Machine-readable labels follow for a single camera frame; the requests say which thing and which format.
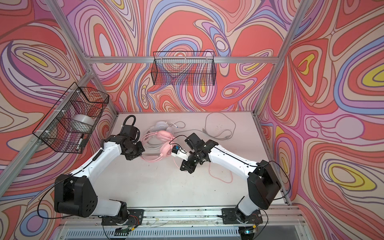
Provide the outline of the pink cat-ear headphones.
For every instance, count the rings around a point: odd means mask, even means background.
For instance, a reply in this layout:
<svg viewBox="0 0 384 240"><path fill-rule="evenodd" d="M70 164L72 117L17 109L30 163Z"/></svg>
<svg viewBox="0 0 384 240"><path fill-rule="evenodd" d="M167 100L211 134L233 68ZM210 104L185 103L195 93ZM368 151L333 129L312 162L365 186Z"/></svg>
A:
<svg viewBox="0 0 384 240"><path fill-rule="evenodd" d="M145 134L141 142L149 153L142 155L141 159L148 163L155 163L170 157L173 139L173 134L164 130Z"/></svg>

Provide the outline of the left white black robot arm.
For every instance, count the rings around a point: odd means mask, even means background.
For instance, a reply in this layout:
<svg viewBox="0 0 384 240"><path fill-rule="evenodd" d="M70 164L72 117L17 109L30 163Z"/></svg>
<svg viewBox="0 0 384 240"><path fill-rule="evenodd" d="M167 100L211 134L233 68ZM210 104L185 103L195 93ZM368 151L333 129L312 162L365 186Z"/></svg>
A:
<svg viewBox="0 0 384 240"><path fill-rule="evenodd" d="M55 212L82 218L108 216L126 219L126 203L98 197L93 184L117 157L123 155L131 161L144 151L140 130L132 125L123 126L118 135L111 135L102 141L99 150L79 168L56 178Z"/></svg>

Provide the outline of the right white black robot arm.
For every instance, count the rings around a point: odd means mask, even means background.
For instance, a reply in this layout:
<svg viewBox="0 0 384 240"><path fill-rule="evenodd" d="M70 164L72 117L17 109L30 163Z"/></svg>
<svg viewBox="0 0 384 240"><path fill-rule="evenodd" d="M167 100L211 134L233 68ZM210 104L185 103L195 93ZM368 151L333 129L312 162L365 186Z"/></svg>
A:
<svg viewBox="0 0 384 240"><path fill-rule="evenodd" d="M247 181L248 193L235 207L238 218L249 217L258 210L267 210L282 188L268 161L247 160L213 140L203 141L196 134L188 136L185 143L191 151L187 152L179 146L172 147L172 156L183 160L181 171L192 174L197 165L209 162L222 166Z"/></svg>

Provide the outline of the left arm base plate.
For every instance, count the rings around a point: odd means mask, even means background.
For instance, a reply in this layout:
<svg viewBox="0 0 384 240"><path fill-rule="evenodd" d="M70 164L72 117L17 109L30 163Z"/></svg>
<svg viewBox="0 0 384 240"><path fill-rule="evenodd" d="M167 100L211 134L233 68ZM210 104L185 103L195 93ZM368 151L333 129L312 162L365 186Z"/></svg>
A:
<svg viewBox="0 0 384 240"><path fill-rule="evenodd" d="M103 216L102 226L137 227L143 222L144 212L144 209L128 209L118 213L117 216Z"/></svg>

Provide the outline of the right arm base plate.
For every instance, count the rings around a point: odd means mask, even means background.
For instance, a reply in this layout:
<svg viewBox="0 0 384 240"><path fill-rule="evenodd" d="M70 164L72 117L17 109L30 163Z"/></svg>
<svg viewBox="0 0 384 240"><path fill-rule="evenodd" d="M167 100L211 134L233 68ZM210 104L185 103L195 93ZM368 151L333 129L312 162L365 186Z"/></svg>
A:
<svg viewBox="0 0 384 240"><path fill-rule="evenodd" d="M225 225L252 224L258 226L259 224L263 223L260 210L254 211L249 216L243 214L237 208L223 208L221 211L222 212L220 215L218 215L218 217L223 220Z"/></svg>

